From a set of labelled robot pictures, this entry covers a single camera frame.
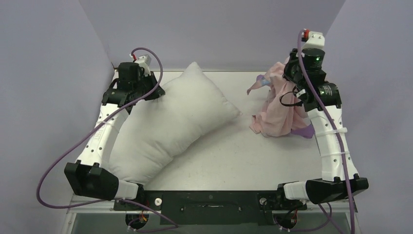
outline pillow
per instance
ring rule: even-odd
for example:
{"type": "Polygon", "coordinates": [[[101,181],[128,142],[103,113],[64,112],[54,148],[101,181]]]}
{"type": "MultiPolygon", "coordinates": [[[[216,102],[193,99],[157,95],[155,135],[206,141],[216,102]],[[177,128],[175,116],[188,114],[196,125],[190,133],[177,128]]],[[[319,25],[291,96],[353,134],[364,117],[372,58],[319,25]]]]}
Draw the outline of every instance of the pillow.
{"type": "Polygon", "coordinates": [[[162,88],[161,98],[133,107],[119,132],[109,170],[121,180],[148,183],[200,136],[241,114],[195,62],[162,88]]]}

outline wall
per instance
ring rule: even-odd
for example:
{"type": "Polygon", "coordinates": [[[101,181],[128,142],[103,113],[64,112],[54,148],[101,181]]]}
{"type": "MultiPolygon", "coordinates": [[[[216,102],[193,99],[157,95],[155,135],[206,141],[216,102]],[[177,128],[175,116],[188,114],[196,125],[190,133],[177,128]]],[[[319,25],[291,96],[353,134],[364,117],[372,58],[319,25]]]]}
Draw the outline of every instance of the wall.
{"type": "Polygon", "coordinates": [[[347,0],[326,38],[324,69],[343,101],[364,233],[412,233],[413,1],[347,0]]]}
{"type": "Polygon", "coordinates": [[[344,0],[80,0],[117,66],[148,47],[167,70],[266,71],[304,28],[327,32],[344,0]]]}
{"type": "MultiPolygon", "coordinates": [[[[1,1],[0,41],[0,233],[60,233],[65,210],[42,207],[35,189],[93,128],[112,65],[77,0],[1,1]]],[[[55,205],[72,194],[64,165],[41,193],[55,205]]]]}

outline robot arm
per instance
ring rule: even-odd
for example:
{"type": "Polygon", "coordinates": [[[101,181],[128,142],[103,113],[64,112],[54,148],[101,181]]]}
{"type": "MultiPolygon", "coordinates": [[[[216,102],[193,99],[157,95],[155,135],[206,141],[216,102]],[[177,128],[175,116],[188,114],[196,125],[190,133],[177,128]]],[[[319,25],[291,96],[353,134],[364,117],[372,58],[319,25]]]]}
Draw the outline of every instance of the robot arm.
{"type": "MultiPolygon", "coordinates": [[[[76,195],[94,197],[103,200],[117,198],[135,199],[142,186],[119,180],[108,171],[109,158],[117,135],[131,113],[129,106],[112,118],[114,111],[131,101],[143,96],[157,83],[149,69],[150,57],[143,55],[135,62],[123,62],[118,67],[118,77],[114,77],[103,95],[100,114],[96,126],[104,122],[90,138],[76,163],[67,163],[64,173],[76,195]]],[[[152,100],[164,95],[159,86],[145,100],[152,100]]]]}
{"type": "Polygon", "coordinates": [[[290,53],[289,62],[285,66],[284,78],[296,84],[297,97],[302,101],[304,109],[314,126],[321,156],[322,172],[319,179],[286,183],[279,187],[283,187],[285,198],[289,200],[307,200],[314,204],[320,204],[346,199],[348,195],[341,157],[343,153],[346,155],[352,194],[356,195],[366,190],[368,181],[366,178],[358,176],[358,171],[350,157],[344,135],[347,129],[343,127],[341,120],[342,106],[338,88],[335,84],[325,81],[326,73],[321,69],[325,54],[322,50],[325,42],[324,36],[322,33],[306,30],[302,36],[302,41],[306,42],[302,47],[305,70],[337,129],[333,129],[326,113],[309,89],[299,65],[298,50],[293,49],[290,53]],[[336,136],[337,133],[341,136],[344,152],[341,151],[336,136]]]}

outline table surface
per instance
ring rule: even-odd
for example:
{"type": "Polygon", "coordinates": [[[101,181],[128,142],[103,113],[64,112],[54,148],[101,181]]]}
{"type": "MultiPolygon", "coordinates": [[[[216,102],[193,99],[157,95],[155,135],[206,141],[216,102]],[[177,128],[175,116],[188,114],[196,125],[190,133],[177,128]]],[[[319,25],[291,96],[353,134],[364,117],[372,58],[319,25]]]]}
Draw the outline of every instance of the table surface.
{"type": "MultiPolygon", "coordinates": [[[[181,73],[165,72],[162,83],[181,73]]],[[[146,190],[273,190],[279,183],[321,177],[315,138],[265,138],[250,130],[251,116],[260,110],[269,88],[250,95],[246,90],[263,73],[205,74],[243,115],[194,142],[145,185],[146,190]]]]}

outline crumpled pink garment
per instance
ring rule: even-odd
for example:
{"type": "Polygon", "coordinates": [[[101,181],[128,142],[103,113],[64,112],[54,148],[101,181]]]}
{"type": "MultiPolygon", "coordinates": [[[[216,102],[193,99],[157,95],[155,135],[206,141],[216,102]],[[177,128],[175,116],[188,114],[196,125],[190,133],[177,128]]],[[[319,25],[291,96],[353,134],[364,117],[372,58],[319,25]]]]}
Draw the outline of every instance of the crumpled pink garment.
{"type": "MultiPolygon", "coordinates": [[[[261,111],[253,116],[253,121],[249,127],[256,134],[261,133],[265,137],[279,137],[292,133],[305,138],[312,138],[314,128],[312,125],[307,125],[304,121],[307,118],[304,107],[286,107],[280,103],[280,97],[284,94],[285,96],[282,98],[284,104],[300,102],[293,93],[288,93],[294,89],[295,84],[282,77],[288,59],[285,60],[284,64],[277,62],[261,77],[261,79],[271,82],[269,85],[270,91],[261,111]]],[[[266,82],[259,81],[257,77],[257,82],[248,89],[247,93],[249,94],[252,89],[263,87],[259,83],[265,84],[266,82]]]]}

